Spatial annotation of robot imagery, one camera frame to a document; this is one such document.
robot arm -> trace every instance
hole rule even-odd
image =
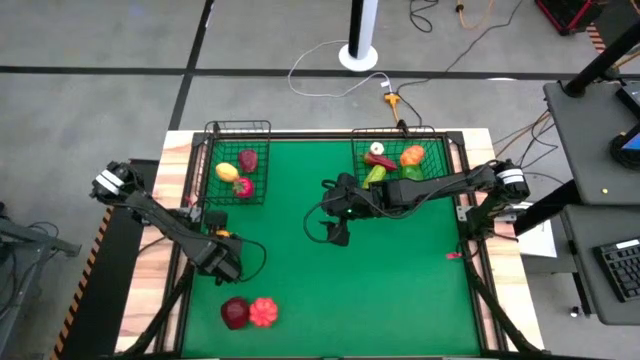
[[[178,243],[201,274],[215,276],[219,283],[236,282],[242,269],[238,254],[231,250],[228,238],[205,236],[190,230],[186,221],[145,192],[140,176],[126,163],[111,162],[92,182],[90,196],[105,205],[128,208],[138,219],[144,218],[162,234]]]
[[[473,191],[488,192],[482,205],[467,211],[464,236],[484,239],[493,231],[493,220],[510,204],[517,204],[529,195],[522,169],[511,160],[494,160],[466,173],[456,173],[435,179],[410,179],[373,182],[361,189],[356,179],[346,173],[337,181],[323,181],[327,191],[322,210],[339,218],[339,223],[323,223],[328,230],[327,241],[339,246],[349,243],[347,221],[374,217],[405,218],[423,203],[433,199]]]

white label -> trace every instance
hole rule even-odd
[[[634,245],[640,245],[640,241],[638,241],[638,239],[629,240],[629,241],[625,241],[625,242],[620,243],[620,244],[616,244],[616,247],[618,249],[624,249],[624,248],[627,248],[629,246],[634,246]]]

green pepper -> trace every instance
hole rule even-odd
[[[407,165],[402,167],[402,177],[405,179],[411,179],[415,181],[424,180],[422,169],[420,165]]]
[[[387,169],[385,169],[384,166],[382,166],[382,165],[374,166],[373,169],[371,169],[371,171],[369,172],[369,175],[367,175],[367,178],[364,179],[364,183],[362,184],[362,188],[363,189],[368,189],[370,182],[382,181],[382,180],[384,180],[384,177],[386,175],[387,175]]]

wooden board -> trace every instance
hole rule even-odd
[[[487,129],[440,129],[438,131],[446,130],[463,132],[470,167],[473,168],[495,158],[491,137]],[[192,150],[193,133],[194,131],[170,131],[165,138],[153,189],[153,197],[167,208],[177,208],[181,204],[189,156]],[[455,170],[460,171],[460,157],[457,153],[457,148],[452,145],[451,149]],[[482,202],[485,197],[486,194],[478,193],[478,202]],[[461,197],[461,200],[463,202],[467,201],[464,197]],[[500,234],[515,236],[513,227],[510,225],[497,224],[495,230]],[[155,228],[147,228],[143,232],[141,246],[159,237],[160,235]],[[533,345],[542,349],[542,337],[538,328],[518,244],[501,238],[488,239],[486,244],[491,271],[498,293],[498,301],[525,337]],[[170,254],[171,242],[167,241],[149,248],[138,259],[120,327],[116,351],[123,351],[133,344],[160,307]],[[483,276],[479,261],[474,260],[474,263],[476,263],[476,269],[480,275]],[[493,329],[491,314],[484,302],[480,301],[480,303],[488,346],[491,349],[496,349],[496,334]],[[174,308],[170,318],[166,339],[167,349],[171,349],[173,346],[177,309],[178,306]]]

table leg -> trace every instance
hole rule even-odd
[[[576,183],[571,180],[559,188],[555,189],[551,194],[545,196],[540,201],[531,205],[524,215],[518,216],[518,220],[513,227],[516,236],[523,234],[547,219],[552,218],[559,213],[565,205],[580,204],[580,195]]]

